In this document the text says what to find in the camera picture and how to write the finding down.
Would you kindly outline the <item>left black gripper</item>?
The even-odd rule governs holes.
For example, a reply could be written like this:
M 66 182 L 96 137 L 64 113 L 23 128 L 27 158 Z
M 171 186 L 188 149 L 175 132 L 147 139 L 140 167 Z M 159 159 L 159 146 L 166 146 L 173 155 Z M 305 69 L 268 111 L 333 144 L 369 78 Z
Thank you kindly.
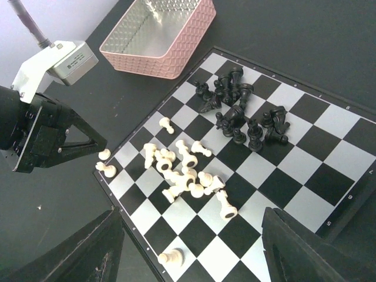
M 49 168 L 61 163 L 99 153 L 107 140 L 66 104 L 43 94 L 36 94 L 26 105 L 21 135 L 13 146 L 16 154 L 13 172 L 31 173 L 34 168 Z M 71 127 L 88 139 L 66 142 Z

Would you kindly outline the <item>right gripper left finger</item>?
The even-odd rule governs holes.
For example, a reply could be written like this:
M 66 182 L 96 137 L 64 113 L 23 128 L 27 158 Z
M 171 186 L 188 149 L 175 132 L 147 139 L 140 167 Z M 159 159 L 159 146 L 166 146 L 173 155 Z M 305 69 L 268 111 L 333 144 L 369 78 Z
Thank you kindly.
M 114 207 L 1 281 L 116 281 L 125 230 Z

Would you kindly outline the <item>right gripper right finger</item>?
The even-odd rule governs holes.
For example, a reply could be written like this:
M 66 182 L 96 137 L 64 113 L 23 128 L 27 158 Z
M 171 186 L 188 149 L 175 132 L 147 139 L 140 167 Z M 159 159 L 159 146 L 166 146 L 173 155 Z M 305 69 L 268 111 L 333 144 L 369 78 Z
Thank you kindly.
M 271 281 L 375 281 L 375 265 L 340 252 L 284 210 L 266 207 L 261 226 Z

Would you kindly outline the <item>white rook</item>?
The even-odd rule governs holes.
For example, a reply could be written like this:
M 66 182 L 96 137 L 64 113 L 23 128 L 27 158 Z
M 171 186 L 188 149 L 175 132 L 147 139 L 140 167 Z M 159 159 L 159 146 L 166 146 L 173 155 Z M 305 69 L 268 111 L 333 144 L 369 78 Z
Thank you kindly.
M 105 165 L 103 162 L 97 162 L 95 168 L 103 172 L 107 178 L 113 178 L 117 173 L 117 168 L 114 165 Z

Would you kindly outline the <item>white chess piece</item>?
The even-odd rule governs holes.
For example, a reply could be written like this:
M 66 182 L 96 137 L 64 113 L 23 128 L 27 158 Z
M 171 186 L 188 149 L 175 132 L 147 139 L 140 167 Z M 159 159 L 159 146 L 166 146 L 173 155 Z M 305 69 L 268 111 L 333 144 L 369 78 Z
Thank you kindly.
M 164 266 L 181 267 L 184 263 L 184 254 L 179 249 L 171 249 L 157 257 L 158 262 Z

